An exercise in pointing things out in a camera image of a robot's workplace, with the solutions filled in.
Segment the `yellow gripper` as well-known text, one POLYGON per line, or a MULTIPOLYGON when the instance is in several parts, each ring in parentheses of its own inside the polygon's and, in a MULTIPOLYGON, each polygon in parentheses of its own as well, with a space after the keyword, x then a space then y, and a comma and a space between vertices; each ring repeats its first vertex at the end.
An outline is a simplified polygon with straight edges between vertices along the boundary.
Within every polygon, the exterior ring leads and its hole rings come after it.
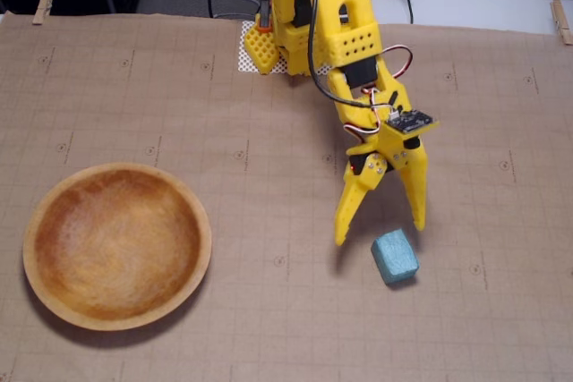
POLYGON ((406 191, 414 226, 425 228, 428 157, 422 134, 436 128, 439 122, 419 125, 409 132, 382 123, 377 133, 366 136, 362 143, 346 154, 344 189, 335 214, 335 243, 341 246, 351 222, 366 194, 380 184, 390 169, 397 170, 406 191))

